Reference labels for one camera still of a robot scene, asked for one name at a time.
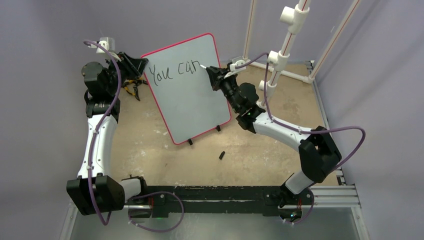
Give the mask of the pink framed whiteboard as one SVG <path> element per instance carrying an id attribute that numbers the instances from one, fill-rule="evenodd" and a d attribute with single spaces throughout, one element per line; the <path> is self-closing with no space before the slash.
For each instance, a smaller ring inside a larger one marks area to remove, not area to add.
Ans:
<path id="1" fill-rule="evenodd" d="M 180 145 L 225 125 L 231 108 L 221 91 L 213 91 L 200 67 L 220 65 L 215 37 L 204 33 L 145 53 L 148 82 L 171 141 Z"/>

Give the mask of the black marker cap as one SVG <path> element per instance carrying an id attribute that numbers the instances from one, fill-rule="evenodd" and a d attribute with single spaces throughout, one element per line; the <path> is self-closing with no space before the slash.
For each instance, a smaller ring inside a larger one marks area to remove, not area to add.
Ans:
<path id="1" fill-rule="evenodd" d="M 223 157 L 224 157 L 224 155 L 225 155 L 225 151 L 222 151 L 221 153 L 220 153 L 220 155 L 219 155 L 219 157 L 218 157 L 218 159 L 219 160 L 222 160 L 223 159 Z"/>

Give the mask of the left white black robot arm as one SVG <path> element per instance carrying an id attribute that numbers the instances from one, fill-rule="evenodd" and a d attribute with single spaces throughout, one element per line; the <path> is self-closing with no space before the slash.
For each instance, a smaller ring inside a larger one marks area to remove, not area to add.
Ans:
<path id="1" fill-rule="evenodd" d="M 126 80 L 138 80 L 149 62 L 117 54 L 108 66 L 92 61 L 81 69 L 87 90 L 84 94 L 88 136 L 85 154 L 76 179 L 69 180 L 66 191 L 83 216 L 122 210 L 131 199 L 146 203 L 149 191 L 142 176 L 130 176 L 120 182 L 110 176 L 111 148 L 119 122 L 120 100 L 117 91 Z"/>

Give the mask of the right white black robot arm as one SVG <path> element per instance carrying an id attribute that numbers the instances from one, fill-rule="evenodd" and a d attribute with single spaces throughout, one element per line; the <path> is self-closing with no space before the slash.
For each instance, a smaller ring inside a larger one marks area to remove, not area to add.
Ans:
<path id="1" fill-rule="evenodd" d="M 236 75 L 215 66 L 205 68 L 213 91 L 221 91 L 243 130 L 281 142 L 299 154 L 301 169 L 282 185 L 280 196 L 288 204 L 314 183 L 322 183 L 337 167 L 342 155 L 326 128 L 305 128 L 270 115 L 257 105 L 259 96 L 253 84 L 237 84 Z"/>

